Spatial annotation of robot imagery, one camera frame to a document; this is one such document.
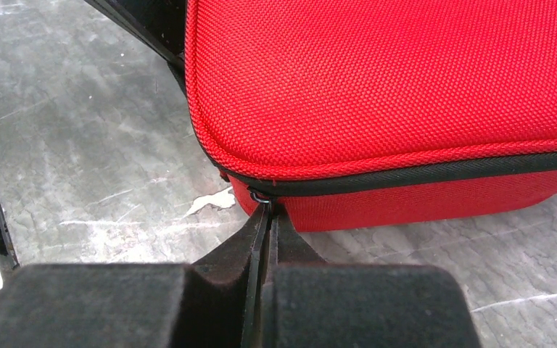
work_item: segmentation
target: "black fabric edge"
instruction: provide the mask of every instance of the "black fabric edge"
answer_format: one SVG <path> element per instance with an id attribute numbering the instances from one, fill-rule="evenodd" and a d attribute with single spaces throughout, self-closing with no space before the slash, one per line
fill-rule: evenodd
<path id="1" fill-rule="evenodd" d="M 218 167 L 266 196 L 325 196 L 424 183 L 553 171 L 557 170 L 557 152 L 469 159 L 307 181 L 258 180 L 226 170 L 219 165 Z"/>

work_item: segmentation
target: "woven fabric texture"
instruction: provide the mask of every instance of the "woven fabric texture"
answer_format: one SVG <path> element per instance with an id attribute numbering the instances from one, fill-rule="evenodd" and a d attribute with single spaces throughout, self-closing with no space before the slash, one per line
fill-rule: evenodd
<path id="1" fill-rule="evenodd" d="M 257 202 L 247 185 L 232 178 L 240 205 L 251 214 Z M 299 232 L 331 231 L 428 220 L 464 218 L 520 209 L 557 194 L 557 171 L 381 188 L 352 194 L 284 197 Z"/>
<path id="2" fill-rule="evenodd" d="M 191 0 L 191 118 L 221 166 L 306 180 L 557 152 L 556 0 Z"/>

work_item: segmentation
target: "gray marble-patterned floor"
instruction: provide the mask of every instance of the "gray marble-patterned floor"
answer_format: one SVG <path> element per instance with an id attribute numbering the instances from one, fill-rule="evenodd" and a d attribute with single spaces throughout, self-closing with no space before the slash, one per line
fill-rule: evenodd
<path id="1" fill-rule="evenodd" d="M 195 261 L 246 220 L 227 188 L 150 49 L 82 0 L 0 0 L 0 199 L 22 264 Z M 485 347 L 557 347 L 557 196 L 305 238 L 335 262 L 449 270 Z"/>

